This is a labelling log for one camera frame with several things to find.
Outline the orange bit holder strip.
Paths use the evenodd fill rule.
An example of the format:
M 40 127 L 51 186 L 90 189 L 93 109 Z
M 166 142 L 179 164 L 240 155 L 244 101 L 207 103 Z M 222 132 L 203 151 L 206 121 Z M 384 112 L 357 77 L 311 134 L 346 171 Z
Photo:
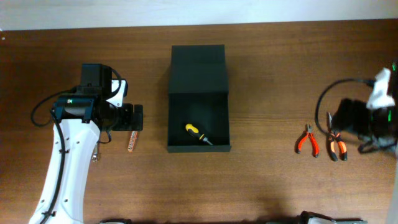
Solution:
M 132 152 L 134 150 L 134 148 L 136 146 L 137 139 L 138 139 L 138 135 L 139 135 L 138 131 L 132 131 L 131 132 L 131 135 L 130 135 L 130 138 L 129 138 L 129 144 L 127 146 L 127 151 L 128 152 Z

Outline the silver combination wrench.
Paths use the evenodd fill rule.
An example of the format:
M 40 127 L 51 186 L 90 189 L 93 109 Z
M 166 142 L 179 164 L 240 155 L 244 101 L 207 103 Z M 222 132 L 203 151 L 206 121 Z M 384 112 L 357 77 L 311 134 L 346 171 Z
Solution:
M 92 156 L 91 156 L 91 160 L 92 160 L 93 162 L 97 162 L 97 161 L 99 160 L 99 158 L 100 158 L 99 146 L 98 146 L 98 143 L 96 143 L 95 146 L 94 146 L 94 149 L 93 149 L 93 153 L 92 153 Z

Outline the yellow black stubby screwdriver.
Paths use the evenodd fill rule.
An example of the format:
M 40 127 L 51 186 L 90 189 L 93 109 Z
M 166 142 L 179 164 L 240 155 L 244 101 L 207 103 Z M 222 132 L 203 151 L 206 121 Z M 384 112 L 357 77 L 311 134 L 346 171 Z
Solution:
M 191 123 L 186 124 L 185 129 L 186 129 L 187 133 L 190 134 L 192 137 L 198 139 L 201 142 L 205 142 L 211 146 L 213 145 L 210 142 L 210 140 L 207 138 L 207 136 L 205 134 L 201 133 L 199 131 L 199 129 L 196 128 L 193 124 L 191 124 Z

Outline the dark green lidded box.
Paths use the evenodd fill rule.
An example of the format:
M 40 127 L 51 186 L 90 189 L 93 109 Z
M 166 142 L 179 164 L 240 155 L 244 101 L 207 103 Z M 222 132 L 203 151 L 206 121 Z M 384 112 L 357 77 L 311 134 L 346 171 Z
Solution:
M 224 45 L 172 46 L 169 79 L 169 153 L 229 152 L 229 83 Z M 191 123 L 212 146 L 187 133 Z

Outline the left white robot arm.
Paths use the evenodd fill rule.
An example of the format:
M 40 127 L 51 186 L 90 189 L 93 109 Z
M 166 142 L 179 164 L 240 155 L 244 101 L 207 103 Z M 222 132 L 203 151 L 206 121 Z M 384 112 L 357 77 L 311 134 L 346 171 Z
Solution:
M 127 90 L 115 69 L 84 63 L 80 84 L 52 95 L 52 154 L 30 223 L 83 223 L 86 181 L 90 163 L 99 159 L 101 133 L 130 132 L 132 151 L 143 129 L 143 106 L 124 103 Z

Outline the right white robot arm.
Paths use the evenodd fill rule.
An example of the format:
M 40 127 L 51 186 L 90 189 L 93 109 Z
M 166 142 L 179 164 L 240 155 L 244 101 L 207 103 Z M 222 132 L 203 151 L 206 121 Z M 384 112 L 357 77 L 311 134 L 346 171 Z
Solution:
M 360 154 L 386 152 L 397 159 L 397 60 L 362 82 L 371 88 L 368 100 L 343 99 L 331 129 L 357 136 Z

